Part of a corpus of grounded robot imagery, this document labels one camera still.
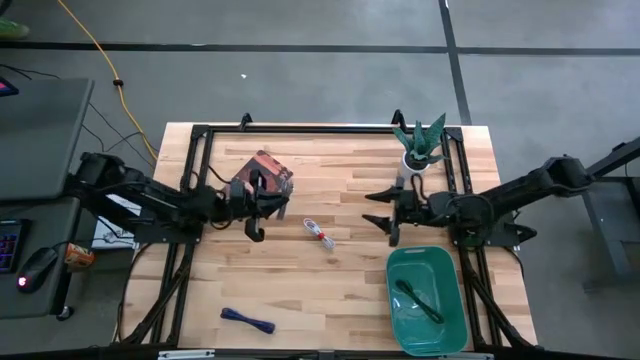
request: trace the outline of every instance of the black metal frame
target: black metal frame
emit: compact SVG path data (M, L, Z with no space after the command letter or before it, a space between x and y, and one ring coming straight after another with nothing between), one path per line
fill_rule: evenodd
M408 127L404 116L400 110L396 110L393 114L393 118L391 121L392 125L397 125L398 127L404 129L408 133L413 133L413 127ZM188 191L191 189L190 182L193 174L193 167L196 163L196 155L198 151L198 147L200 146L200 140L204 140L202 158L200 162L200 172L198 173L197 183L195 187L201 187L206 184L207 175L208 175L208 165L211 160L211 152L213 149L213 140L216 133L345 133L345 134L392 134L392 127L389 125L276 125L276 124L265 124L259 125L253 124L253 120L251 116L247 113L242 117L242 121L239 125L236 124L219 124L219 125L193 125L191 129L189 148L187 150L187 157L185 160L185 167L183 169L183 174L180 180L180 188L183 191ZM451 150L449 147L449 142L453 140L455 142L456 151L458 153L458 161L460 163L460 171L462 175L462 187L465 193L471 193L473 191L471 185L471 177L469 172L469 165L467 163L466 151L464 147L464 138L462 135L462 129L460 127L447 127L445 130L445 134L443 134L442 138L442 151L443 154L447 157L445 160L445 170L447 183L450 191L457 191L456 178L453 170L453 162L451 160ZM486 347L487 343L485 342L481 330L480 330L480 319L478 316L478 310L476 307L475 295L474 292L478 291L482 293L481 299L486 303L487 301L490 304L487 305L487 312L489 314L489 327L491 331L491 345L501 345L501 337L500 337L500 328L498 326L498 322L503 324L503 331L508 333L509 331L515 331L506 320L504 314L500 311L499 307L492 300L491 293L491 283L489 280L489 271L487 266L486 255L484 253L484 249L479 248L475 251L476 260L478 264L479 274L471 267L471 262L469 261L469 251L466 247L459 245L461 242L459 241L461 234L456 234L451 232L452 242L458 247L458 252L460 255L460 262L462 265L462 277L465 288L465 296L467 298L467 308L468 308L468 316L469 323L471 325L471 337L473 340L474 348L480 349L483 346ZM169 251L167 253L167 262L165 264L165 269L162 277L161 283L161 291L160 296L164 296L168 298L171 296L172 292L170 290L175 290L175 278L176 275L171 275L173 273L174 262L177 254L177 244L169 245ZM182 282L180 288L178 289L176 307L174 312L174 318L172 321L170 335L167 338L167 343L171 345L177 346L180 334L180 328L182 323L182 314L184 311L184 303L186 300L186 290L188 284L188 272L190 269L190 262L193 258L193 245L191 245L190 254L185 253L185 257L187 261L189 261L189 268L186 269L186 277L185 281ZM158 343L160 341L160 334L162 332L162 324L164 320L164 308L161 309L152 309L151 313L154 313L154 325L153 332L151 335L151 342ZM515 345L513 346L527 346L530 345L526 341L524 341L519 335L517 331L515 331L515 336L509 336L507 334L507 338L512 340L515 338ZM274 357L288 357L291 356L292 353L300 354L300 353L314 353L314 352L305 352L305 351L289 351L289 350L235 350L235 349L220 349L216 350L217 355L224 354L225 356L250 356L254 354L255 356L265 357L265 355L270 354ZM342 352L336 351L334 355L337 356ZM357 355L355 352L344 352L346 357L350 357L352 355ZM404 352L379 352L379 351L366 351L366 352L358 352L362 353L364 357L371 358L372 356L377 357L410 357Z

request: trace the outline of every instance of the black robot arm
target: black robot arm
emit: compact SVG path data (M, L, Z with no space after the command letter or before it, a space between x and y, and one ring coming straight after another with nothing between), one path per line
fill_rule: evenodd
M153 242L182 243L188 235L199 237L203 224L243 219L247 219L245 234L259 242L264 240L260 219L268 218L289 201L282 193L267 192L266 181L257 170L251 173L249 186L234 178L227 191L204 186L181 192L124 166L115 156L84 153L81 160L78 171L67 179L66 194L128 232L154 235L151 238L157 240ZM107 197L109 194L140 205L143 213L133 213Z
M414 180L421 181L418 176L411 179L412 184ZM370 200L387 203L393 201L393 217L363 217L390 234L392 246L398 243L398 225L401 223L453 226L466 231L469 245L477 245L490 235L502 216L550 195L578 195L593 180L580 160L569 156L551 158L529 174L480 194L463 195L445 191L426 197L415 186L412 190L405 190L404 179L398 178L396 185L388 190L366 195ZM520 241L536 235L535 230L526 226L511 225L519 231Z

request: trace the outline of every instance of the cable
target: cable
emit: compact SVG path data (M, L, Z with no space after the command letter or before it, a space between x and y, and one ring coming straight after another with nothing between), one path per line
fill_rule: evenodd
M13 66L9 66L9 65L5 65L5 64L0 64L0 67L3 67L5 69L9 69L13 72L15 72L16 74L22 75L23 77L29 79L29 80L33 80L33 78L27 74L25 74L25 72L23 72L23 70L20 70L18 68L15 68Z
M132 237L123 237L120 239L133 239ZM67 240L67 241L60 241L58 243L55 243L51 246L49 246L50 249L55 249L56 247L62 245L62 244L78 244L78 243L85 243L85 242L94 242L95 240L102 240L104 242L106 242L107 244L116 244L116 243L122 243L122 244L127 244L127 245L131 245L131 242L129 241L122 241L122 240L110 240L110 239L105 239L105 238L93 238L93 239L87 239L87 240Z
M208 165L208 166L209 166L209 170L211 170L213 175L215 175L215 177L217 177L218 180L222 181L225 184L231 184L229 181L223 179L215 170L213 170L213 167L211 167L211 165Z
M416 184L413 182L413 179L415 178L417 178L420 182L420 194L418 194L418 191L416 190ZM418 199L418 195L420 195L420 198L422 198L422 200L429 201L427 197L424 196L424 182L420 174L411 175L411 187L413 188L413 194L415 195L416 199Z
M209 225L211 225L211 227L216 230L224 230L229 226L231 226L232 223L233 223L233 216L230 216L230 219L222 226L217 226L213 221L209 221Z
M102 152L106 152L104 150L104 143L102 142L102 139L100 139L98 135L94 134L93 131L89 130L88 127L84 126L84 124L82 124L82 128L85 129L89 134L93 135L93 137L100 142L100 148L102 149Z
M125 137L122 135L122 133L120 133L120 131L118 131L115 127L113 127L113 125L111 125L111 123L109 123L109 121L107 121L107 118L102 115L102 113L100 111L98 111L98 109L96 109L95 106L93 106L92 103L89 103L89 106L91 106L91 108L96 112L96 114L98 114L98 116L100 116L100 118L105 122L105 124L107 124L108 127L111 128L111 130L115 131L116 134L118 134L118 136L120 136L121 139L124 139ZM136 149L133 145L131 145L131 143L128 140L124 140L124 142L126 142L129 147L131 149L133 149L133 151L136 152L136 154L138 154L138 156L140 156L140 158L142 160L144 160L144 162L146 162L147 164L149 164L149 166L151 166L151 168L153 169L153 164L150 163L147 159L145 159L144 156L142 156L142 154L140 154L140 152L138 151L138 149Z
M107 151L106 151L106 152L109 152L109 151L113 150L113 148L114 148L114 147L116 147L116 146L118 146L118 145L122 144L123 142L127 141L128 139L130 139L130 138L132 138L132 137L134 137L134 136L136 136L136 135L138 135L138 134L140 134L140 132L139 132L139 131L136 131L136 132L134 132L134 133L132 133L132 134L129 134L129 135L127 135L127 136L123 137L122 139L118 140L118 142L116 142L115 144L113 144L113 145L109 146L109 147L107 148Z
M98 220L102 225L104 225L107 229L109 229L109 231L111 231L111 233L113 234L113 236L115 236L118 239L121 239L120 235L118 235L118 232L115 231L114 228L111 227L111 225L109 225L106 221L102 220L102 218L100 218L100 216L96 216L96 214L91 213L96 220Z
M133 269L136 266L136 263L140 259L140 256L151 246L151 244L144 244L140 247L140 250L133 256L133 260L131 261L131 266L129 267L129 272L127 274L127 281L124 283L124 288L122 289L122 297L120 299L120 303L118 304L117 310L117 318L116 318L116 330L113 334L113 338L111 339L112 343L115 343L116 340L122 341L121 325L122 325L122 316L124 315L124 301L127 295L127 287L129 286L129 280L131 279L131 274L133 273Z
M507 252L511 254L511 256L513 256L514 259L516 259L516 261L520 265L520 273L522 273L522 278L524 279L524 265L522 265L522 260L520 259L520 256L518 256L518 254L516 254L516 252L513 251L513 249L508 246L504 246L503 248L507 250Z
M112 189L116 189L116 188L123 187L123 186L130 186L130 185L147 185L147 183L142 182L142 181L129 181L129 182L124 182L124 183L105 186L103 188L96 189L95 192L96 193L104 193L104 192L107 192L107 191L112 190Z
M31 73L31 74L38 74L38 75L42 75L42 76L48 76L48 77L52 77L52 78L56 78L58 80L60 80L60 76L55 75L55 74L49 74L49 73L44 73L44 72L40 72L40 71L35 71L35 70L27 70L27 69L21 69L15 66L9 66L9 65L0 65L2 67L5 67L9 70L13 70L15 72L17 72L18 74L28 78L29 80L33 80L30 76L27 76L23 73Z
M144 131L142 130L142 127L140 127L140 124L138 124L138 122L136 121L135 117L133 117L133 115L129 111L129 108L127 107L127 103L126 103L126 101L124 99L124 92L122 91L122 85L124 85L124 83L122 82L122 80L118 76L118 72L116 71L115 66L111 62L111 59L109 59L109 56L107 55L107 53L104 50L102 50L102 47L100 46L98 41L93 37L93 35L91 35L89 30L87 30L87 28L82 24L82 22L80 22L80 20L78 20L78 18L73 14L73 12L67 7L67 5L65 5L62 0L58 0L58 4L60 4L60 6L62 6L64 8L64 10L67 12L67 14L69 14L69 16L71 16L71 18L76 22L76 24L78 24L78 26L84 31L84 33L87 34L87 36L89 36L89 38L91 39L91 41L93 41L93 43L96 46L96 48L98 48L98 50L100 51L100 53L102 54L104 59L107 61L107 64L111 68L111 71L113 72L113 76L115 78L113 80L113 84L116 86L116 88L118 89L118 93L120 94L120 103L122 104L122 108L124 109L124 111L129 116L129 119L131 120L133 125L135 125L135 127L138 129L138 131L142 135L142 140L143 140L145 146L147 147L147 150L149 150L149 154L151 155L151 157L153 157L154 160L158 160L158 156L153 151L151 143L149 142L149 139L147 139L147 136L145 135Z
M307 229L307 231L311 233L311 235L322 240L322 245L324 245L325 249L332 250L334 247L336 247L336 242L333 241L332 238L326 236L320 229L320 226L315 223L315 221L306 218L302 220L302 223L304 224L305 229Z

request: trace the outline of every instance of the green plant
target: green plant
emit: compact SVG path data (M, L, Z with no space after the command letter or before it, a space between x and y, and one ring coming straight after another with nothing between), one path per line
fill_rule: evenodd
M413 138L408 137L400 128L393 128L393 134L400 140L407 150L409 160L413 167L424 168L428 164L434 164L442 159L442 155L431 155L433 150L440 146L440 136L444 131L445 115L442 114L429 128L422 130L422 123L416 121L413 130Z

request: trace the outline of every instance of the gray floor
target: gray floor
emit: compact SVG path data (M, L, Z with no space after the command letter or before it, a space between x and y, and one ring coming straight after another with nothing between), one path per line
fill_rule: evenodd
M640 47L640 2L634 0L448 3L458 46ZM446 44L437 0L69 0L68 5L101 41ZM19 1L7 16L31 25L32 41L87 40L53 0ZM112 52L111 57L125 80L130 108L156 147L168 121L238 121L247 111L256 121L386 123L401 108L411 120L430 121L446 111L450 124L460 123L446 54ZM97 52L0 50L0 62L95 79L96 107L121 132L135 131ZM503 180L565 153L590 164L640 135L638 56L463 55L460 67L471 121L490 127ZM25 81L5 71L0 75L18 86ZM108 145L118 140L91 111L85 124ZM145 154L140 141L134 144ZM97 146L83 133L79 151ZM114 153L151 173L127 147ZM629 173L640 173L640 165L631 164ZM527 207L520 219L539 231L521 255L540 344L640 358L640 289L582 291L583 281L610 269L582 200L547 199ZM126 263L125 255L113 255L121 257L113 263ZM11 326L0 327L0 352L106 344L123 281L122 270L75 279L78 313L66 323L2 321Z

